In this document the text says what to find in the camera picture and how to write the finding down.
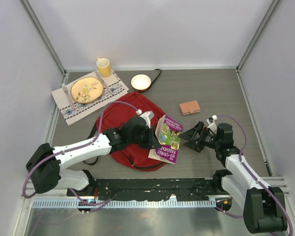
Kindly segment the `purple treehouse paperback book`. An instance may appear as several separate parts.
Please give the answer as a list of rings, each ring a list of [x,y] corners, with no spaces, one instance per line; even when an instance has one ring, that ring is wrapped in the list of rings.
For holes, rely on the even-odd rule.
[[[168,115],[162,116],[157,123],[155,132],[161,148],[151,149],[148,158],[168,164],[176,164],[180,146],[180,138],[178,136],[182,131],[183,125]]]

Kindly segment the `red student backpack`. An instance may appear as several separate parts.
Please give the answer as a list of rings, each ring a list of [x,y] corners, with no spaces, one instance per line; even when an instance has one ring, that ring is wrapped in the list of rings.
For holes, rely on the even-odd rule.
[[[154,117],[150,127],[143,125],[129,103],[143,112],[152,111]],[[160,146],[155,134],[155,126],[165,112],[139,92],[131,92],[111,104],[103,114],[102,125],[98,118],[88,136],[97,131],[113,138],[110,155],[118,163],[135,170],[151,172],[165,165],[165,162],[148,158],[149,152]]]

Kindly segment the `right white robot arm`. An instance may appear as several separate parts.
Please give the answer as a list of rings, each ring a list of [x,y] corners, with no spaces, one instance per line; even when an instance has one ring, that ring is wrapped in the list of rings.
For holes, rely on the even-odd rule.
[[[241,206],[243,221],[252,234],[291,230],[281,188],[271,186],[248,164],[242,151],[234,145],[230,124],[215,124],[212,118],[207,122],[208,125],[198,122],[179,137],[194,151],[201,152],[205,147],[215,151],[224,169],[213,176],[214,192],[227,192]]]

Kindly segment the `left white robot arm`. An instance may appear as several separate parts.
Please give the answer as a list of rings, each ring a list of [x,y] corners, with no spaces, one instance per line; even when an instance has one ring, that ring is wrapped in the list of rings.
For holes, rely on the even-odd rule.
[[[67,146],[42,144],[26,164],[26,180],[31,181],[36,194],[62,186],[90,196],[95,190],[92,177],[85,171],[72,171],[69,167],[92,157],[124,150],[129,145],[138,145],[142,149],[159,148],[152,117],[151,111],[145,112],[129,119],[121,128],[107,129],[93,138]]]

